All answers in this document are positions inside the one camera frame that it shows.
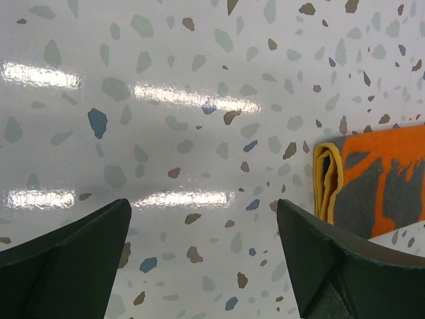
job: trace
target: yellow blanket edge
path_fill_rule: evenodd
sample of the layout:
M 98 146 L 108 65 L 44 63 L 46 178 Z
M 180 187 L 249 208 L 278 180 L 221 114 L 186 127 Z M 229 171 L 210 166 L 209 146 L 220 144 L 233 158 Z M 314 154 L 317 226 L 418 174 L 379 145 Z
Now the yellow blanket edge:
M 329 169 L 323 172 L 323 162 L 329 157 Z M 332 189 L 331 178 L 337 174 L 337 187 Z M 313 155 L 313 188 L 315 216 L 333 225 L 334 208 L 338 193 L 344 185 L 343 162 L 339 148 L 331 142 L 319 144 Z

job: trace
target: white speckled floor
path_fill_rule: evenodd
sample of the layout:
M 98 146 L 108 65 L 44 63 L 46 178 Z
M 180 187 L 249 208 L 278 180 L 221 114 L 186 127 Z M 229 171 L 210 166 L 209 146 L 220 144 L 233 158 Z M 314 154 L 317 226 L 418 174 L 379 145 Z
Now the white speckled floor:
M 299 318 L 270 204 L 313 210 L 318 141 L 424 121 L 422 0 L 6 7 L 0 249 L 128 198 L 109 319 Z

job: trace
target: orange and gray blanket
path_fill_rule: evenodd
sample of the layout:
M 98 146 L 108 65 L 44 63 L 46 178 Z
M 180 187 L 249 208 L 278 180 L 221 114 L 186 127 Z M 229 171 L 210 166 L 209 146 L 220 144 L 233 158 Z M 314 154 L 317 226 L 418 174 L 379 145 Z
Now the orange and gray blanket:
M 315 215 L 365 239 L 425 220 L 424 168 L 425 126 L 319 144 Z

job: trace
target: folded blanket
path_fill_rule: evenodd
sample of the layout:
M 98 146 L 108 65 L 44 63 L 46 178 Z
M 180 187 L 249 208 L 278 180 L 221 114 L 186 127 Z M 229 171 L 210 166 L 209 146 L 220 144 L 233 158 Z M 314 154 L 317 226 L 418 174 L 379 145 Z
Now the folded blanket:
M 315 215 L 365 239 L 425 220 L 424 167 L 425 126 L 319 144 Z

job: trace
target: orange pattern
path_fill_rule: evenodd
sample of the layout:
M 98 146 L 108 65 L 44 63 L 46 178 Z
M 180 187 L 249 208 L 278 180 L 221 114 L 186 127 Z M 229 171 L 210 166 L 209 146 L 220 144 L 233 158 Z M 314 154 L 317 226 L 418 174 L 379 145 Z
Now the orange pattern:
M 406 182 L 409 182 L 415 168 L 425 159 L 425 126 L 350 136 L 345 140 L 341 154 L 343 167 L 348 155 L 358 152 L 367 153 L 367 156 L 355 167 L 344 170 L 344 186 L 360 177 L 377 160 L 382 159 L 382 173 L 379 177 L 375 203 L 375 225 L 372 230 L 372 237 L 376 237 L 396 228 L 394 221 L 384 216 L 385 184 L 392 169 L 392 161 L 397 162 L 399 175 L 406 170 Z M 425 174 L 420 194 L 422 211 L 418 221 L 425 220 Z

